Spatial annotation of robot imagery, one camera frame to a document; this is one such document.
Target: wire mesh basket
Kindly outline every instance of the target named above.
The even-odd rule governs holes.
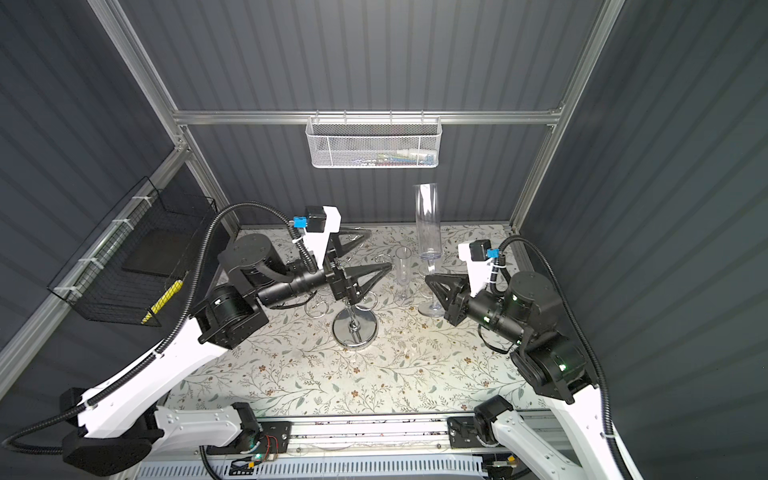
[[[318,168],[434,168],[440,120],[414,124],[321,123],[310,118],[306,139]]]
[[[75,273],[62,269],[48,286],[85,319],[160,326],[173,315],[164,307],[184,296],[178,293],[216,215],[215,203],[160,190],[139,200],[125,218],[112,220],[110,234],[77,260]]]

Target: white mounting bracket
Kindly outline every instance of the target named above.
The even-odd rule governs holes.
[[[319,268],[323,268],[323,259],[326,257],[328,239],[331,233],[338,233],[341,227],[341,214],[338,208],[324,205],[323,210],[326,212],[325,230],[319,233],[304,233],[304,245],[315,256],[315,261]]]
[[[458,259],[467,263],[470,295],[475,296],[483,291],[491,280],[494,259],[489,258],[481,262],[473,262],[472,255],[469,253],[469,242],[458,245]]]

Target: chrome base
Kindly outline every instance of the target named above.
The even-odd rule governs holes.
[[[361,349],[376,338],[379,322],[371,310],[345,308],[333,319],[333,337],[348,349]]]

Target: red wire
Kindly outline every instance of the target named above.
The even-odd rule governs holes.
[[[270,439],[275,440],[275,459],[277,460],[277,453],[280,451],[280,443],[277,442],[277,438],[273,437],[272,435],[266,436],[267,445],[269,445]]]

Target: white wire basket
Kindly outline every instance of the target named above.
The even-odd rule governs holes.
[[[434,168],[441,136],[439,118],[413,124],[306,122],[312,165],[318,168]]]

